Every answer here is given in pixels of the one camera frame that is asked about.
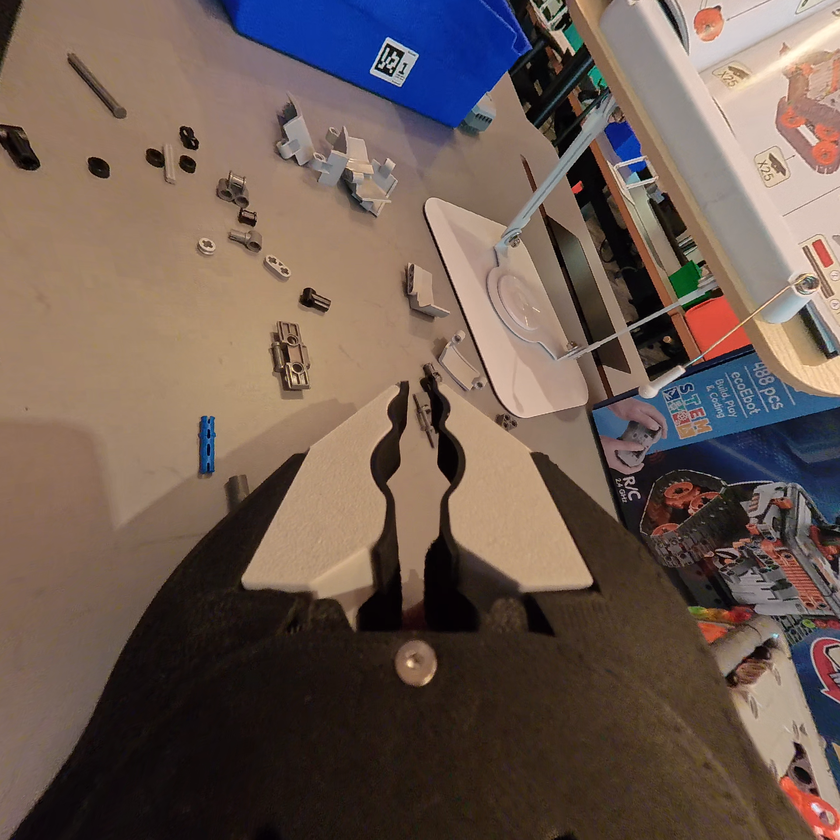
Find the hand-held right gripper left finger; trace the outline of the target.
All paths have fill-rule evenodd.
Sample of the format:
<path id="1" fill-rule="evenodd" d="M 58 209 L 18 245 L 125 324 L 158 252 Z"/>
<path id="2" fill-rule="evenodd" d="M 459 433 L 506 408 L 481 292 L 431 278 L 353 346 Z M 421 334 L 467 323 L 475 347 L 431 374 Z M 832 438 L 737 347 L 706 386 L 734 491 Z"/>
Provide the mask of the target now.
<path id="1" fill-rule="evenodd" d="M 401 463 L 407 382 L 311 446 L 244 572 L 250 591 L 402 600 L 389 479 Z"/>

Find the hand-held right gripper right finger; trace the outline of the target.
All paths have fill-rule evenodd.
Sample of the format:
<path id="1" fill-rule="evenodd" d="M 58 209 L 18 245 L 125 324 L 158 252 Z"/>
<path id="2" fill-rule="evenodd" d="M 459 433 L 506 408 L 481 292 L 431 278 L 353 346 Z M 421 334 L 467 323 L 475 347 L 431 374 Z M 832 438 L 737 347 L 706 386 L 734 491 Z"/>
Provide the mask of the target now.
<path id="1" fill-rule="evenodd" d="M 577 592 L 592 573 L 533 452 L 449 386 L 425 381 L 448 486 L 434 546 L 434 586 L 467 601 Z"/>

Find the pile of dark grey connectors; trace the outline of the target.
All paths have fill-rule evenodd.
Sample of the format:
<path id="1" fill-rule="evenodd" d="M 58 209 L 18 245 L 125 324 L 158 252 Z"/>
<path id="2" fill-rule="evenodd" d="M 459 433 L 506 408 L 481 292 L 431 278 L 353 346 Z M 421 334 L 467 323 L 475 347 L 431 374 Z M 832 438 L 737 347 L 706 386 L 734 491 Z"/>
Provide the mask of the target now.
<path id="1" fill-rule="evenodd" d="M 249 210 L 249 192 L 243 176 L 230 171 L 219 180 L 216 189 L 218 198 L 238 208 L 240 227 L 232 228 L 227 238 L 244 247 L 248 252 L 260 254 L 263 239 L 256 231 L 257 215 Z M 311 387 L 311 367 L 308 348 L 302 341 L 301 331 L 295 322 L 279 321 L 274 332 L 270 351 L 273 370 L 280 375 L 285 390 L 301 392 Z"/>

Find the black grey toy robot vehicle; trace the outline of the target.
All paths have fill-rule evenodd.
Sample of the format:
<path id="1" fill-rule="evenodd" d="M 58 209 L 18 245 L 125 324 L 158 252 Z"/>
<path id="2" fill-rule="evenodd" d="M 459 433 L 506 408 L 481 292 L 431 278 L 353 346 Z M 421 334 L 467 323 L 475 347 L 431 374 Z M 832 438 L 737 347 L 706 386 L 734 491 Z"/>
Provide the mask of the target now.
<path id="1" fill-rule="evenodd" d="M 838 838 L 837 784 L 782 627 L 746 606 L 689 611 L 762 761 L 815 837 Z"/>

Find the blue plastic bin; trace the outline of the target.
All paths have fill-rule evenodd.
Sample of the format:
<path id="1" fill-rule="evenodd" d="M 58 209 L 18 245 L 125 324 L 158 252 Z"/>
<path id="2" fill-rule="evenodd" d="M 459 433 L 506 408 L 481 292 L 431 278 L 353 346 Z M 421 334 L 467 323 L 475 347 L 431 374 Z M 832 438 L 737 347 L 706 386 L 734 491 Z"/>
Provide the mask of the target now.
<path id="1" fill-rule="evenodd" d="M 449 127 L 530 50 L 502 1 L 224 1 L 241 35 Z"/>

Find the dark grey small toy pieces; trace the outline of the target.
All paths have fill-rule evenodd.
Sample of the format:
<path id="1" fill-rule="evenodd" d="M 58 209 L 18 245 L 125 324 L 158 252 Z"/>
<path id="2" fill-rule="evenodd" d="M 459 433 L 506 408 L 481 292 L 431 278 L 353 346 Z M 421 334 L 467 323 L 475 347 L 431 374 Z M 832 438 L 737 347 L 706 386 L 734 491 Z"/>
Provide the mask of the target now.
<path id="1" fill-rule="evenodd" d="M 433 407 L 431 397 L 428 393 L 428 383 L 430 381 L 441 382 L 441 374 L 436 370 L 433 363 L 426 363 L 423 365 L 423 376 L 419 382 L 419 390 L 413 394 L 413 403 L 415 406 L 415 415 L 421 431 L 425 435 L 430 447 L 436 449 L 438 441 L 438 432 L 434 425 Z"/>

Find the light grey angled toy piece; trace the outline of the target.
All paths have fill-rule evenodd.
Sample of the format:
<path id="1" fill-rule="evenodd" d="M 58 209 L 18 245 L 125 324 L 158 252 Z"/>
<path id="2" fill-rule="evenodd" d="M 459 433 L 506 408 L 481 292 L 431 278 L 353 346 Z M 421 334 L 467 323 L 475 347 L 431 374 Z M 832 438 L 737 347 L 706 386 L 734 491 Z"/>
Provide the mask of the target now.
<path id="1" fill-rule="evenodd" d="M 461 389 L 466 392 L 481 391 L 487 385 L 487 378 L 461 353 L 460 345 L 465 340 L 466 332 L 457 331 L 446 343 L 437 361 Z"/>

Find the light grey toy block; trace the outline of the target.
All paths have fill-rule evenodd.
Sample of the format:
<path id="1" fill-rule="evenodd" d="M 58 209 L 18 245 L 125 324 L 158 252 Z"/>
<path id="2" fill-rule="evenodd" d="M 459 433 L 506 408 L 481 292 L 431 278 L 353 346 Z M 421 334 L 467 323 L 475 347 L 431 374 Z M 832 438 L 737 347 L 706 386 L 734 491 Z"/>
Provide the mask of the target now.
<path id="1" fill-rule="evenodd" d="M 406 266 L 406 296 L 415 312 L 420 312 L 433 319 L 444 319 L 449 310 L 441 308 L 434 300 L 434 282 L 431 272 L 416 263 Z"/>

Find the wooden book stand white base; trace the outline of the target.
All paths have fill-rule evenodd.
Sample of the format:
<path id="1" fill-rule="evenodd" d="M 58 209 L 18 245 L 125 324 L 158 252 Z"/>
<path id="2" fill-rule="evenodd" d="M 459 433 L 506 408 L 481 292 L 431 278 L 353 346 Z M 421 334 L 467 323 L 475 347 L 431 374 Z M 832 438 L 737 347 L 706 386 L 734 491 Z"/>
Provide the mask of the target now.
<path id="1" fill-rule="evenodd" d="M 750 315 L 747 334 L 783 382 L 819 396 L 838 396 L 838 359 L 828 360 L 797 314 L 816 278 L 769 190 L 741 151 L 728 122 L 686 52 L 660 2 L 572 2 L 609 95 L 583 121 L 581 134 L 507 227 L 438 198 L 424 215 L 464 311 L 490 386 L 516 417 L 531 418 L 586 404 L 589 392 L 523 229 L 604 130 L 620 107 L 666 192 L 695 236 L 733 310 Z"/>

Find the orange plastic object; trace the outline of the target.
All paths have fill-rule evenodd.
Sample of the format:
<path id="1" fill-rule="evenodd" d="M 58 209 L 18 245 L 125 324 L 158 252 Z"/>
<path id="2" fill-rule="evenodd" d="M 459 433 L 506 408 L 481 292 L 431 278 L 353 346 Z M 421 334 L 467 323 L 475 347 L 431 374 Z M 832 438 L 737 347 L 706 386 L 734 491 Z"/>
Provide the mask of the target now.
<path id="1" fill-rule="evenodd" d="M 686 311 L 685 320 L 698 350 L 704 354 L 704 361 L 751 346 L 745 329 L 740 328 L 716 347 L 711 347 L 739 323 L 739 318 L 724 297 L 697 303 Z"/>

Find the pile of light grey pieces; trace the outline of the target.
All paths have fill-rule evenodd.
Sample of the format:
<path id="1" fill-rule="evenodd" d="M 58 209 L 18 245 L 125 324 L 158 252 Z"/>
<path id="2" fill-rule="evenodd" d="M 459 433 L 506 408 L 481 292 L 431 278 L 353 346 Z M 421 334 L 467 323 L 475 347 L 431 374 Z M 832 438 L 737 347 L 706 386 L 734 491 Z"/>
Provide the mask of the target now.
<path id="1" fill-rule="evenodd" d="M 325 137 L 326 153 L 316 149 L 299 101 L 290 93 L 277 113 L 280 137 L 276 153 L 284 161 L 294 161 L 318 175 L 323 186 L 344 184 L 349 195 L 365 212 L 378 217 L 392 202 L 397 186 L 396 163 L 369 156 L 366 142 L 354 137 L 343 126 L 329 128 Z"/>

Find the small grey device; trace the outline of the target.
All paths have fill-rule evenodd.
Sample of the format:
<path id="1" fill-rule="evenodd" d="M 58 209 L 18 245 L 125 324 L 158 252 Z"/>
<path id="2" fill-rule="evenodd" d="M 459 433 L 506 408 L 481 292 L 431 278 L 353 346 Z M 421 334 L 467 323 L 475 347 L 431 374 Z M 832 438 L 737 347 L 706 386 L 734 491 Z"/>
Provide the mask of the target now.
<path id="1" fill-rule="evenodd" d="M 488 91 L 469 110 L 458 127 L 470 134 L 483 133 L 489 129 L 496 117 L 496 104 Z"/>

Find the printed instruction manual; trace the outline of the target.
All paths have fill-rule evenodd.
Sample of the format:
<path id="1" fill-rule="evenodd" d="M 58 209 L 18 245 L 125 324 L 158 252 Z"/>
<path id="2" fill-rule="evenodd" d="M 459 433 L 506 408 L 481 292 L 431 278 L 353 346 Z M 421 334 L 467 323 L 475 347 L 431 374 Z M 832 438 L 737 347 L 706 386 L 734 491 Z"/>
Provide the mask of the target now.
<path id="1" fill-rule="evenodd" d="M 801 320 L 838 356 L 838 2 L 661 2 L 819 292 Z"/>

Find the black angled toy connector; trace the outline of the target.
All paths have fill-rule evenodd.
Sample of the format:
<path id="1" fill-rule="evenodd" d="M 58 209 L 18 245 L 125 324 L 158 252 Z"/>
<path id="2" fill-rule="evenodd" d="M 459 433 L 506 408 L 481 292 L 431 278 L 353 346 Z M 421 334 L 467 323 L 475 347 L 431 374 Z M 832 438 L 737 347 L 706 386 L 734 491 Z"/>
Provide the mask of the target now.
<path id="1" fill-rule="evenodd" d="M 22 127 L 2 123 L 1 145 L 18 169 L 27 172 L 39 169 L 40 160 Z"/>

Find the dark grey toy axle rod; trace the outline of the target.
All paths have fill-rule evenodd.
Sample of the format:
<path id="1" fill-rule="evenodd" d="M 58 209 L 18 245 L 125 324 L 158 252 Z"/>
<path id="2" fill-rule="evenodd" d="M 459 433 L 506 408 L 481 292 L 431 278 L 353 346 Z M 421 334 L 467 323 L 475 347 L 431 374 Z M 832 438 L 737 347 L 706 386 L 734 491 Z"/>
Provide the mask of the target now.
<path id="1" fill-rule="evenodd" d="M 100 80 L 92 73 L 89 67 L 81 60 L 81 58 L 74 52 L 68 52 L 66 55 L 69 66 L 77 73 L 88 88 L 96 95 L 96 97 L 104 104 L 107 110 L 115 119 L 126 119 L 128 112 L 126 108 L 120 104 L 117 99 L 106 89 Z"/>

